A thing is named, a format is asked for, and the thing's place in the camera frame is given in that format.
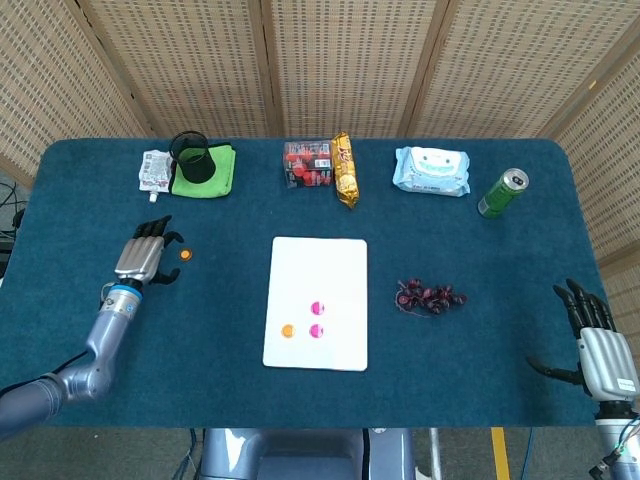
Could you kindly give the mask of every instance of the black cup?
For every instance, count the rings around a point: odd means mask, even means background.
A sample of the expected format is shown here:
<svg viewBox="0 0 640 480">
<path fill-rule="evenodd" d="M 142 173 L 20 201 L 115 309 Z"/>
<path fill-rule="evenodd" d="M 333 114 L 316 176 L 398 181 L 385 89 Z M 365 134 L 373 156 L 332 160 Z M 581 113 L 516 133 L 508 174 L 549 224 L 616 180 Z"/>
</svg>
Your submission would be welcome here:
<svg viewBox="0 0 640 480">
<path fill-rule="evenodd" d="M 204 183 L 216 173 L 216 164 L 209 154 L 209 142 L 200 132 L 179 133 L 169 146 L 169 153 L 180 165 L 182 175 L 191 183 Z"/>
</svg>

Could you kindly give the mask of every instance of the red food box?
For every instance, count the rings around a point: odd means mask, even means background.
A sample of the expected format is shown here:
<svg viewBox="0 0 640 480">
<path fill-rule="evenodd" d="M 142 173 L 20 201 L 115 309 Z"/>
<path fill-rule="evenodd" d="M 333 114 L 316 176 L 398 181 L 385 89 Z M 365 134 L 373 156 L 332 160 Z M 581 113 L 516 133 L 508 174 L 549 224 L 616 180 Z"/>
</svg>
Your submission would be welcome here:
<svg viewBox="0 0 640 480">
<path fill-rule="evenodd" d="M 285 142 L 282 160 L 288 188 L 331 185 L 329 140 Z"/>
</svg>

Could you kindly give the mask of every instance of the yellow floor tape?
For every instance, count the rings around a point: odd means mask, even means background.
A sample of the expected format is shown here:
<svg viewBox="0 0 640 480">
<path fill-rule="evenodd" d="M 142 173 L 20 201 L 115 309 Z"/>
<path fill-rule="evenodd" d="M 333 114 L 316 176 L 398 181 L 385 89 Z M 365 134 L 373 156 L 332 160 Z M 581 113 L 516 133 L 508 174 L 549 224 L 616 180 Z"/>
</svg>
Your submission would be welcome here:
<svg viewBox="0 0 640 480">
<path fill-rule="evenodd" d="M 496 479 L 509 480 L 509 461 L 507 460 L 507 445 L 504 442 L 504 428 L 491 428 L 491 442 L 493 443 L 493 458 L 496 462 Z"/>
</svg>

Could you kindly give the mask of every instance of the blue tablecloth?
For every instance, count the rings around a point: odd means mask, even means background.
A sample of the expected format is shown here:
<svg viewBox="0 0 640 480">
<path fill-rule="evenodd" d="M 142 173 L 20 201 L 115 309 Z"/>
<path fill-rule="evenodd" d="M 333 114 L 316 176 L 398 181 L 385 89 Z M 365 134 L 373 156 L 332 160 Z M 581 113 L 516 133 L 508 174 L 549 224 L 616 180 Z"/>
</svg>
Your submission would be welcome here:
<svg viewBox="0 0 640 480">
<path fill-rule="evenodd" d="M 488 426 L 591 424 L 582 390 L 534 373 L 525 355 L 571 368 L 575 342 L 551 290 L 566 276 L 603 294 L 562 150 L 546 140 L 353 140 L 361 200 L 331 188 L 285 188 L 282 139 L 232 140 L 232 193 L 215 200 L 138 191 L 142 152 L 161 139 L 81 139 L 45 153 L 0 288 L 0 384 L 47 372 L 81 351 L 100 287 L 135 226 L 172 214 L 193 259 L 170 246 L 129 330 L 103 401 L 65 408 L 65 425 Z M 395 149 L 464 150 L 471 194 L 406 193 L 391 183 Z M 482 194 L 508 167 L 531 179 L 497 220 Z M 274 236 L 363 238 L 369 255 L 369 368 L 364 373 L 262 365 Z M 300 259 L 313 269 L 320 258 Z M 469 297 L 436 318 L 394 305 L 396 281 L 453 284 Z"/>
</svg>

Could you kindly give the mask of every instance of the small orange ball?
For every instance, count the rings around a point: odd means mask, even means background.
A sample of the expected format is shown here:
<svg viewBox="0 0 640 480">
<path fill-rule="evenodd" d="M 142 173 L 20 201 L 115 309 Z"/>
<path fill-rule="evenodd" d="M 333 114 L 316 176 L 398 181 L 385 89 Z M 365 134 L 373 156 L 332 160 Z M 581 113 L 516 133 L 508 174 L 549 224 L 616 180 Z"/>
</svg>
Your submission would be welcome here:
<svg viewBox="0 0 640 480">
<path fill-rule="evenodd" d="M 182 260 L 183 262 L 188 262 L 189 260 L 191 260 L 191 257 L 193 257 L 193 252 L 190 248 L 183 248 L 182 250 L 180 250 L 180 260 Z"/>
<path fill-rule="evenodd" d="M 295 335 L 295 333 L 296 329 L 290 323 L 282 327 L 282 336 L 285 338 L 291 338 Z"/>
</svg>

